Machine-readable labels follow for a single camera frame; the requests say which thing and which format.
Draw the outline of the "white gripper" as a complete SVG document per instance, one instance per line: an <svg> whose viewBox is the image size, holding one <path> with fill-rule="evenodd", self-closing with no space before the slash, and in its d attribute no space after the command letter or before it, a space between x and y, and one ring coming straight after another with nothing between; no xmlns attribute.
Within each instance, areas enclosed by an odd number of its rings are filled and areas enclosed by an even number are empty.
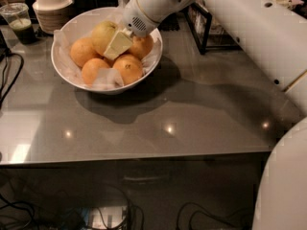
<svg viewBox="0 0 307 230"><path fill-rule="evenodd" d="M132 33L145 37L155 30L170 14L179 12L192 0L129 0L122 22L126 29L118 30L104 51L104 57L115 60L132 45Z"/></svg>

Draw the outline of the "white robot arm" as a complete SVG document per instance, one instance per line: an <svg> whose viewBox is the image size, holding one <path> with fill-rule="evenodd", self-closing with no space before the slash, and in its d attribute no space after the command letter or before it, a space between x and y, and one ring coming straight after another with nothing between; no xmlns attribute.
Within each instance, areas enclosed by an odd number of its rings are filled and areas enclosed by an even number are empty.
<svg viewBox="0 0 307 230"><path fill-rule="evenodd" d="M105 57L127 51L134 35L198 0L130 0ZM307 113L307 20L272 0L202 0L246 54ZM307 230L307 117L271 152L263 171L252 230Z"/></svg>

